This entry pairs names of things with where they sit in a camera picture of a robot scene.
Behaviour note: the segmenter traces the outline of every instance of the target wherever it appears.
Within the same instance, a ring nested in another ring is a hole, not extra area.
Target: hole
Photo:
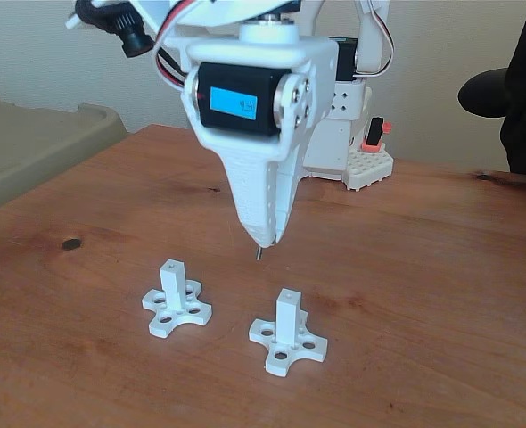
[[[61,248],[65,251],[76,250],[78,247],[81,246],[81,243],[83,242],[80,239],[72,238],[63,241],[63,243],[61,244]]]

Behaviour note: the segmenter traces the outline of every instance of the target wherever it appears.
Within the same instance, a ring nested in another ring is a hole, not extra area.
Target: white 3d-printed part
[[[249,329],[249,340],[265,346],[269,353],[265,369],[285,377],[298,359],[323,362],[328,340],[307,330],[307,312],[300,310],[300,292],[283,288],[277,298],[276,322],[256,319]]]
[[[206,325],[211,305],[198,300],[201,283],[185,279],[184,263],[168,260],[160,268],[162,290],[150,290],[142,307],[156,313],[148,328],[152,336],[166,338],[181,324]]]
[[[342,181],[349,190],[358,191],[391,176],[394,160],[386,153],[384,145],[378,153],[362,152],[355,146],[350,147],[348,167],[342,173]]]

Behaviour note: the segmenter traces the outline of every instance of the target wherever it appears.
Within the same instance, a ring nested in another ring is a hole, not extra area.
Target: white wall
[[[354,5],[327,0],[320,34],[353,36]],[[160,83],[148,56],[127,60],[119,40],[95,30],[68,31],[70,1],[0,1],[0,98],[26,107],[75,110],[99,103],[129,130],[151,122],[185,127],[177,95]],[[391,154],[418,161],[505,169],[500,120],[457,104],[459,87],[510,61],[526,17],[521,1],[393,2],[390,29],[397,58],[371,81],[374,113],[391,119]]]

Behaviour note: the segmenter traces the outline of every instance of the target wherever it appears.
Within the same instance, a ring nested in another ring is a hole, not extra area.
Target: white lego-like base plate
[[[181,324],[206,325],[211,318],[211,305],[198,300],[201,283],[185,282],[185,305],[181,309],[168,309],[166,293],[162,290],[150,290],[142,299],[142,307],[156,313],[148,329],[152,336],[167,338],[172,330]]]
[[[353,146],[349,150],[348,167],[342,174],[342,181],[349,190],[360,190],[377,181],[391,176],[393,158],[384,150],[366,153]]]
[[[276,339],[276,323],[256,319],[249,329],[249,340],[265,346],[269,353],[265,369],[272,375],[285,377],[291,364],[298,359],[323,362],[328,340],[307,330],[307,312],[300,311],[300,323],[294,346],[280,343]]]

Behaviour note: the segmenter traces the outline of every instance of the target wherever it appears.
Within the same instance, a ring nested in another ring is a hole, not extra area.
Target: white bracket
[[[201,283],[185,279],[184,263],[168,260],[160,268],[162,290],[150,290],[142,307],[156,313],[148,329],[152,336],[167,338],[181,324],[206,325],[211,305],[198,300]]]
[[[277,298],[276,322],[256,319],[249,329],[249,340],[265,346],[269,353],[265,369],[285,377],[298,359],[323,362],[328,340],[307,330],[307,315],[300,310],[300,292],[283,288]]]

